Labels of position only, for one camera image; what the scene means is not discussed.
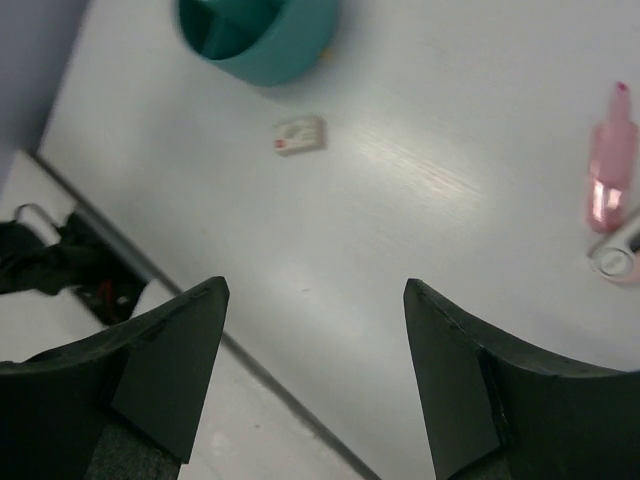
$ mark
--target teal cup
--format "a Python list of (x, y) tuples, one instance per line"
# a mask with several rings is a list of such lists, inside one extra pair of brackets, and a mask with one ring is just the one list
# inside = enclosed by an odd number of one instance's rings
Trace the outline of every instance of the teal cup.
[(246, 11), (234, 15), (214, 5), (233, 1), (245, 0), (177, 0), (178, 26), (198, 55), (261, 87), (287, 83), (313, 66), (331, 40), (338, 17), (339, 0), (251, 0), (264, 2), (274, 12), (266, 30), (255, 38), (256, 31), (247, 28), (251, 22), (241, 18)]

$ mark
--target small white block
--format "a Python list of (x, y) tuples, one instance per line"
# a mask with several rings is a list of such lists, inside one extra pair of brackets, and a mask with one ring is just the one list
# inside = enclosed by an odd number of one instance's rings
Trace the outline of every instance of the small white block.
[(283, 157), (325, 148), (324, 120), (310, 115), (276, 125), (274, 148)]

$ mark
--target red object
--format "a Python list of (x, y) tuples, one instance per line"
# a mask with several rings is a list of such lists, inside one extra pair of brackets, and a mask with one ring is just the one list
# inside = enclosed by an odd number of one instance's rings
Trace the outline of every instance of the red object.
[(638, 126), (631, 121), (631, 93), (618, 83), (609, 118), (591, 139), (587, 222), (596, 232), (613, 232), (625, 221), (638, 154)]

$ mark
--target teal container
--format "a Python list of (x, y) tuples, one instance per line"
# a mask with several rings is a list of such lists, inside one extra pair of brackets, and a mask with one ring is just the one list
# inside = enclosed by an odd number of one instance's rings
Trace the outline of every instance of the teal container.
[(272, 87), (302, 75), (318, 60), (335, 30), (339, 0), (261, 1), (276, 14), (257, 39), (202, 0), (177, 0), (178, 24), (187, 44), (218, 68), (252, 85)]

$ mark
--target gray wall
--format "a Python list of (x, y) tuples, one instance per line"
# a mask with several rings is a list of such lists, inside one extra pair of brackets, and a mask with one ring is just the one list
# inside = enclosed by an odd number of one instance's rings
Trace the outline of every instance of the gray wall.
[(89, 0), (0, 0), (0, 184), (36, 148)]

